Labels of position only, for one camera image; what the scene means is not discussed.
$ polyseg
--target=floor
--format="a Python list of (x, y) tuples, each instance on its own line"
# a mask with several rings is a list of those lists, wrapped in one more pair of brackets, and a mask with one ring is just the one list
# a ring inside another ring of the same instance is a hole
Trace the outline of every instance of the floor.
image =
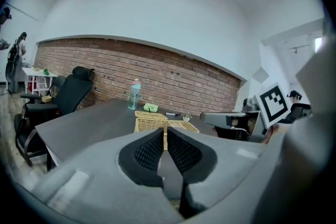
[(23, 87), (19, 91), (9, 95), (5, 86), (0, 86), (0, 159), (12, 180), (32, 190), (47, 173), (47, 155), (32, 158), (33, 166), (29, 167), (15, 146), (14, 116), (21, 113), (25, 103), (20, 98)]

